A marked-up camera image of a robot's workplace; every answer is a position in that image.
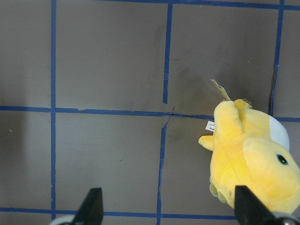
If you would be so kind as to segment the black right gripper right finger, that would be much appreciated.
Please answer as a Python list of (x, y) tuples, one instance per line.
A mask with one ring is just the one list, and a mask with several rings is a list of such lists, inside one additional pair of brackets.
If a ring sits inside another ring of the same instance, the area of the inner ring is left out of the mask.
[(235, 187), (234, 214), (240, 225), (275, 225), (276, 217), (247, 186)]

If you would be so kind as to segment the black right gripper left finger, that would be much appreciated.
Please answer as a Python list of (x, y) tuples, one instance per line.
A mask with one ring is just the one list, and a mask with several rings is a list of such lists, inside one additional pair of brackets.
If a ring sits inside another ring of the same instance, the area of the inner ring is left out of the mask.
[(91, 188), (77, 211), (74, 225), (101, 225), (104, 217), (102, 188)]

